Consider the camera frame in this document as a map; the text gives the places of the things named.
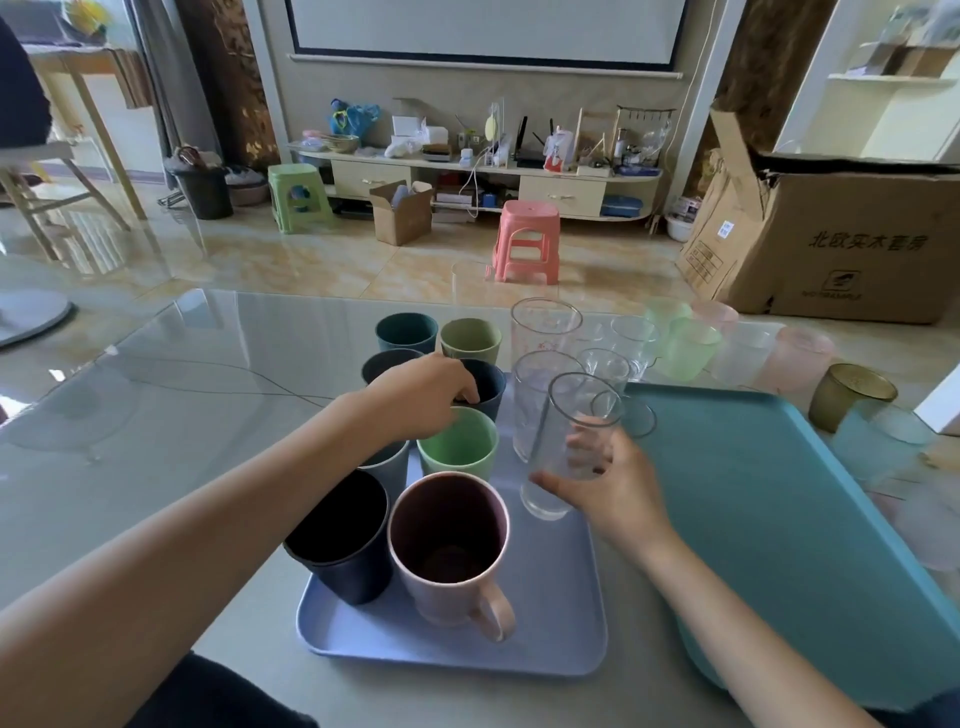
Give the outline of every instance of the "mug handle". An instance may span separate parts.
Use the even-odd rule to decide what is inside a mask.
[[[501,643],[514,634],[516,616],[507,597],[503,595],[494,581],[480,584],[480,599],[487,603],[493,619],[487,617],[479,606],[470,611],[470,618],[476,622],[483,636],[491,642]]]

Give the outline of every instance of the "wooden chair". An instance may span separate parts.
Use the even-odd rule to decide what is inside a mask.
[[[36,196],[34,191],[20,176],[19,169],[21,165],[31,162],[41,161],[42,159],[59,159],[67,168],[73,172],[77,180],[86,188],[86,192],[79,195],[73,195],[62,200],[43,200]],[[43,248],[51,260],[59,260],[57,252],[54,250],[53,243],[47,237],[47,233],[37,221],[38,215],[46,219],[46,213],[49,210],[77,203],[80,200],[93,198],[100,207],[107,211],[116,224],[123,230],[128,231],[130,226],[120,216],[116,208],[111,205],[107,198],[97,190],[86,175],[80,171],[80,168],[73,162],[73,148],[65,141],[50,141],[36,147],[12,147],[10,149],[0,149],[0,184],[3,184],[5,191],[10,196],[13,206],[19,210],[20,214],[30,226],[30,231],[34,234],[36,242]]]

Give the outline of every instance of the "tray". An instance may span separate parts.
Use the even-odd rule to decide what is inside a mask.
[[[370,604],[350,607],[311,577],[297,610],[306,646],[327,657],[358,657],[441,667],[582,677],[607,654],[607,619],[587,522],[570,513],[556,522],[534,518],[520,502],[526,465],[514,453],[512,391],[500,405],[500,446],[491,485],[510,512],[511,542],[497,583],[516,613],[516,632],[494,644],[471,624],[428,624],[396,575]],[[411,448],[407,482],[421,475]]]
[[[642,444],[678,532],[840,690],[904,711],[960,684],[960,613],[793,405],[690,387],[628,394],[657,414]]]

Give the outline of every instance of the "olive green cup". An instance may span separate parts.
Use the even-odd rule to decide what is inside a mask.
[[[490,480],[500,436],[487,415],[469,407],[453,407],[453,425],[417,441],[423,474],[456,471]]]
[[[455,319],[440,329],[440,346],[453,359],[480,359],[496,364],[500,329],[483,319]]]

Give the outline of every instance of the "hand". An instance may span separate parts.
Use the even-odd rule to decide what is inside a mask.
[[[436,435],[453,423],[455,399],[480,401],[476,381],[458,359],[433,352],[388,369],[361,391],[376,416],[389,418],[394,440]]]
[[[568,444],[592,448],[590,433],[571,435]],[[603,452],[603,474],[594,480],[569,480],[532,473],[530,480],[581,510],[590,523],[621,551],[641,558],[652,546],[676,536],[660,495],[654,466],[630,436],[618,427]]]

